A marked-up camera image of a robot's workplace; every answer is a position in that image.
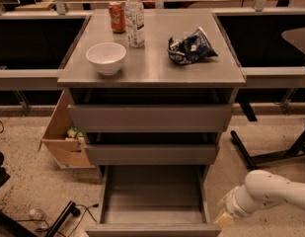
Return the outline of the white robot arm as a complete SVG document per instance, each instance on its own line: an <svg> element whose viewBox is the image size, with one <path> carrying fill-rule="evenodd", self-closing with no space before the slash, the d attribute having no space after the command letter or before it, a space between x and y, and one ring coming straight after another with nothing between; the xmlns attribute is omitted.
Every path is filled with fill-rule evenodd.
<svg viewBox="0 0 305 237"><path fill-rule="evenodd" d="M247 174L244 184L229 191L218 203L221 210L214 220L220 228L250 217L255 211L282 203L305 210L305 183L292 182L264 170Z"/></svg>

